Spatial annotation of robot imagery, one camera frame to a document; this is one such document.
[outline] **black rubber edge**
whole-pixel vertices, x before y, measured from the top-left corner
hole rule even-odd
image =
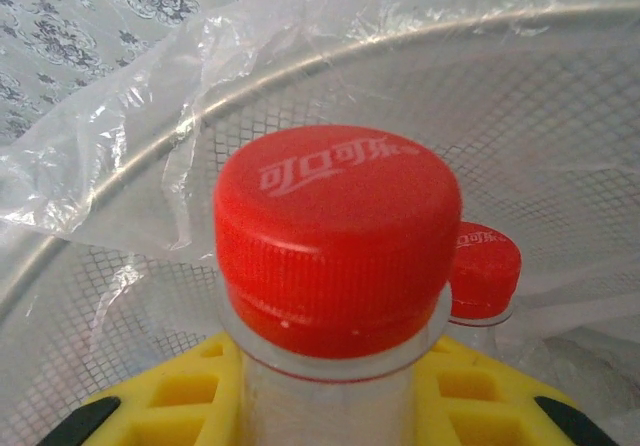
[[[538,406],[576,446],[620,446],[581,411],[546,396],[536,396]]]
[[[56,426],[37,446],[82,446],[120,406],[120,398],[108,396],[80,406]]]

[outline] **metal rim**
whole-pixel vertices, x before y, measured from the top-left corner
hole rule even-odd
[[[193,134],[192,124],[202,123],[209,126],[214,117],[226,116],[242,108],[250,101],[256,91],[264,94],[289,84],[294,77],[315,76],[338,65],[345,65],[363,57],[375,57],[393,49],[424,45],[429,41],[446,39],[455,34],[460,39],[467,35],[477,38],[475,30],[482,26],[483,32],[489,35],[505,35],[513,31],[513,25],[522,27],[547,26],[557,30],[588,31],[603,34],[612,29],[631,27],[638,24],[640,17],[640,0],[621,4],[613,4],[601,9],[594,9],[593,4],[563,5],[556,10],[522,10],[498,15],[487,19],[477,15],[464,20],[441,22],[425,25],[421,29],[405,31],[370,39],[367,42],[354,41],[348,44],[335,44],[324,50],[322,54],[304,54],[288,60],[286,64],[272,65],[269,69],[254,73],[247,78],[227,85],[226,90],[209,91],[202,104],[207,106],[197,114],[186,119],[171,118],[155,131],[153,139],[133,154],[127,163],[114,172],[94,194],[86,198],[91,212],[105,207],[109,201],[137,176],[142,174],[151,164],[169,154],[177,145]],[[523,46],[531,47],[531,38],[520,38],[526,41]],[[5,278],[4,291],[0,296],[0,327],[8,318],[14,306],[29,289],[29,285],[40,275],[60,252],[69,244],[65,239],[53,236],[42,237],[30,233],[22,242],[25,253],[14,264],[13,271]]]

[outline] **plastic bag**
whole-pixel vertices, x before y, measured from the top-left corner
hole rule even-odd
[[[109,364],[87,380],[104,386],[215,332],[217,172],[253,138],[302,124],[367,124],[442,155],[465,218],[523,252],[506,342],[588,326],[636,347],[639,4],[246,0],[184,23],[0,148],[0,218],[33,232],[2,246],[0,343],[62,321],[78,334],[38,333],[11,362],[33,374],[4,382],[2,398],[54,375],[39,366],[45,342],[76,358],[70,370]]]

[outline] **red bottle cap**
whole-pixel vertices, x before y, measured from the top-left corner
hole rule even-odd
[[[452,321],[486,320],[503,315],[516,290],[521,266],[520,250],[504,234],[462,222],[449,280]]]
[[[225,164],[214,193],[230,302],[288,351],[354,358],[429,320],[455,254],[461,198],[435,154],[355,126],[268,134]]]

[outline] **plastic bottle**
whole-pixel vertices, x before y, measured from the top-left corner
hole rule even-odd
[[[511,316],[522,258],[504,234],[462,222],[453,261],[453,305],[445,334],[498,358],[495,328]]]
[[[411,365],[440,336],[461,199],[407,139],[269,134],[214,193],[221,319],[244,352],[243,443],[413,444]]]

